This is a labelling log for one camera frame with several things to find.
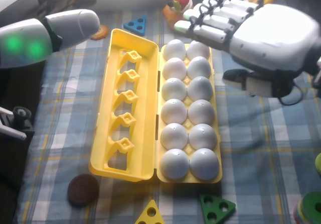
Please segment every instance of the yellow triangle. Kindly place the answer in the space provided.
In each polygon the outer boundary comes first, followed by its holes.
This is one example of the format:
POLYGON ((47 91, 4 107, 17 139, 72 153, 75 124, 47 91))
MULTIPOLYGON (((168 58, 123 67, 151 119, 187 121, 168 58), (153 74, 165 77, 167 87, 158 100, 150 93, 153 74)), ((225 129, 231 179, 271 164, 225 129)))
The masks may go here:
POLYGON ((154 200, 151 200, 135 224, 165 224, 154 200))

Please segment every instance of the tablecloth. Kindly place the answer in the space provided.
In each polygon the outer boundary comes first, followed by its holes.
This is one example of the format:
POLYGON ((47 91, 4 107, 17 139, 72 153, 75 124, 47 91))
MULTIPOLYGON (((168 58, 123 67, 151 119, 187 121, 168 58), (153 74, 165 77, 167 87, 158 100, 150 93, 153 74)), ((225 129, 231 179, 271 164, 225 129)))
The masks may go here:
MULTIPOLYGON (((146 38, 161 48, 178 38, 166 26, 161 9, 100 14, 110 29, 147 17, 146 38)), ((99 198, 72 208, 67 187, 75 176, 89 173, 96 114, 109 36, 88 40, 55 53, 46 64, 43 90, 31 143, 16 223, 130 224, 154 199, 166 224, 204 223, 200 193, 222 195, 236 203, 226 223, 294 223, 292 210, 302 195, 321 190, 314 160, 321 152, 321 103, 306 75, 297 79, 307 92, 301 103, 284 107, 276 99, 250 97, 227 87, 222 74, 239 68, 224 52, 213 50, 217 114, 221 135, 223 178, 215 185, 126 182, 97 176, 99 198)), ((295 100, 295 90, 285 101, 295 100)))

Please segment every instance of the green light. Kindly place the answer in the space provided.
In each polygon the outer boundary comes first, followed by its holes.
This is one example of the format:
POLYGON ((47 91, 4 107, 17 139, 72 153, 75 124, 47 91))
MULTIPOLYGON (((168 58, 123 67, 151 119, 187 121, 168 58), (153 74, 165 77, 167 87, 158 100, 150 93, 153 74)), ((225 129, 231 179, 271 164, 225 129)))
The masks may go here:
POLYGON ((34 41, 28 46, 28 56, 32 59, 41 59, 46 55, 46 49, 39 41, 34 41))
POLYGON ((6 46, 11 53, 20 53, 23 48, 22 38, 19 36, 10 36, 6 40, 6 46))

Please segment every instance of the blue triangular toy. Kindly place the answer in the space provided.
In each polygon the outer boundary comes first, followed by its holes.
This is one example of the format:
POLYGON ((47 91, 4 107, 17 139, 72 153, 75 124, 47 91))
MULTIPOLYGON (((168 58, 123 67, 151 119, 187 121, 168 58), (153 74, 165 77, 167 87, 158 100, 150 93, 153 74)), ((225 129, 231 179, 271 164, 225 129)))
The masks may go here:
POLYGON ((123 26, 130 32, 143 37, 145 36, 146 16, 137 18, 136 20, 132 20, 130 22, 123 23, 123 26))

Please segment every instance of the orange cookie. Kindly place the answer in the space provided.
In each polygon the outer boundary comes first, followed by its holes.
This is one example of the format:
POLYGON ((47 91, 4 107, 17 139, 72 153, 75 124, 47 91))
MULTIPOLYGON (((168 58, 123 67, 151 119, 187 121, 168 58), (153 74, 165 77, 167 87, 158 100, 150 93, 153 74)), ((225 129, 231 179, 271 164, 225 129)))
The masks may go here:
POLYGON ((98 41, 100 39, 103 39, 107 37, 109 33, 109 29, 106 25, 100 25, 99 31, 91 37, 91 40, 98 41))

